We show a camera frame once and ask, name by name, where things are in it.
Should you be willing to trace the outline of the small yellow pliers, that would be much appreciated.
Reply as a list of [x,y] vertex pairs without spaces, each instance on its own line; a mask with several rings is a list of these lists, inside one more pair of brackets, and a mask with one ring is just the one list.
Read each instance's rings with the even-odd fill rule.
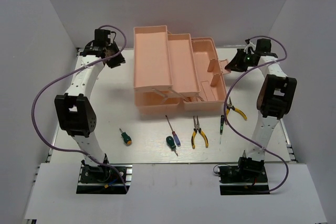
[[243,118],[245,121],[248,120],[246,114],[245,114],[243,111],[241,111],[240,109],[234,107],[233,104],[232,104],[232,100],[231,100],[231,98],[229,98],[229,102],[227,103],[227,106],[226,106],[226,116],[229,115],[229,112],[230,112],[231,110],[234,111],[234,112],[236,112],[236,113],[238,113],[240,116],[242,116],[242,118]]

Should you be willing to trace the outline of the black green precision screwdriver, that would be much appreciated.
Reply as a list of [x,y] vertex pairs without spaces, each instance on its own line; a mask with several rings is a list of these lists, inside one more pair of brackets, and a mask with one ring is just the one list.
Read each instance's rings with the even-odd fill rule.
[[220,129],[219,129],[219,143],[221,144],[221,139],[223,135],[223,129],[224,129],[224,123],[225,123],[225,116],[222,114],[220,117]]

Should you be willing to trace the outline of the pink plastic toolbox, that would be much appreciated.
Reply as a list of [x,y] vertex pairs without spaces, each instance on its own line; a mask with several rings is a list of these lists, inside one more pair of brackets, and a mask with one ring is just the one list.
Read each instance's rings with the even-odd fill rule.
[[211,37],[134,28],[134,103],[142,114],[218,111],[226,98],[224,66]]

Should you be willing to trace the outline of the yellow long nose pliers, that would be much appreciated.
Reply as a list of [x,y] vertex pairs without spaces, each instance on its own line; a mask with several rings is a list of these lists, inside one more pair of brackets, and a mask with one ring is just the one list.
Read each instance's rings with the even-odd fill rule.
[[200,127],[198,116],[193,116],[193,122],[194,122],[194,130],[191,137],[192,149],[195,149],[195,138],[197,134],[200,134],[202,136],[205,142],[205,147],[208,148],[209,147],[208,138],[206,134],[203,132],[202,128]]

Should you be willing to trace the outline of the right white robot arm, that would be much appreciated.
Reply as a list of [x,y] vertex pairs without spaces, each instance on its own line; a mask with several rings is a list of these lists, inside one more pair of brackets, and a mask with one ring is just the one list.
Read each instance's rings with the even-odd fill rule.
[[264,82],[260,89],[256,108],[257,123],[248,150],[239,158],[236,173],[247,182],[257,177],[264,168],[265,152],[274,128],[290,111],[297,80],[287,76],[280,66],[281,59],[271,51],[272,39],[256,36],[254,44],[246,39],[246,47],[238,49],[236,55],[225,66],[228,71],[248,72],[260,69]]

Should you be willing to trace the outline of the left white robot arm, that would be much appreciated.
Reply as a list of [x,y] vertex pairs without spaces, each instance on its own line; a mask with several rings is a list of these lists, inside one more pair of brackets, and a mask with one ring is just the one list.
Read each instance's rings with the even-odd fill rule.
[[111,39],[112,34],[116,32],[103,28],[94,31],[94,40],[80,54],[83,69],[74,74],[66,92],[54,100],[60,128],[75,140],[84,152],[84,164],[93,168],[93,176],[101,182],[110,178],[111,168],[105,165],[108,163],[107,155],[94,133],[97,116],[90,96],[105,66],[115,68],[125,63],[116,42]]

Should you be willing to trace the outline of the stubby green orange screwdriver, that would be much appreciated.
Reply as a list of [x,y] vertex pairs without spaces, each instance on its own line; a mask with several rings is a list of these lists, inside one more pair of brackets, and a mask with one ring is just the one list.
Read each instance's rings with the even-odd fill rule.
[[124,143],[125,143],[126,145],[131,145],[131,144],[132,144],[132,139],[131,139],[131,137],[130,137],[125,131],[123,131],[121,128],[119,128],[119,131],[120,131],[120,133],[121,133],[121,137],[122,137]]

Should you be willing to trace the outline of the stubby green grey screwdriver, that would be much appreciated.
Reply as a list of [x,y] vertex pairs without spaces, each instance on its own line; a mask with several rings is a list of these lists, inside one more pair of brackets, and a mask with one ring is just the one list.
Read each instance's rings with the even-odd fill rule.
[[178,153],[177,153],[177,150],[176,150],[176,145],[175,145],[173,137],[167,136],[166,137],[166,143],[169,146],[169,148],[171,149],[171,151],[173,151],[176,154],[176,156],[178,156]]

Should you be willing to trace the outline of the blue red handled screwdriver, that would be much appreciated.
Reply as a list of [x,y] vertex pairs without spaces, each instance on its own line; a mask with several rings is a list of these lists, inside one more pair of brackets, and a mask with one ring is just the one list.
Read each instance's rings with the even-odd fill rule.
[[172,128],[172,126],[171,126],[171,123],[170,123],[169,118],[167,117],[167,115],[166,115],[165,117],[166,117],[167,122],[168,122],[168,124],[169,124],[169,126],[170,126],[170,129],[171,129],[171,131],[172,131],[172,135],[173,135],[173,139],[174,139],[174,141],[175,141],[175,144],[177,145],[177,147],[180,147],[180,146],[181,146],[180,139],[179,139],[179,137],[177,136],[176,132],[173,130],[173,128]]

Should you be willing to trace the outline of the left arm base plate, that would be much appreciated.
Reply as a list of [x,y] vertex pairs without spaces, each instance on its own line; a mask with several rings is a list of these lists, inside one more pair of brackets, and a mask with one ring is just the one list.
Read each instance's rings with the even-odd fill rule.
[[76,194],[96,194],[96,195],[125,195],[123,178],[127,189],[131,185],[132,168],[131,164],[122,164],[113,169],[102,167],[91,167],[81,165]]

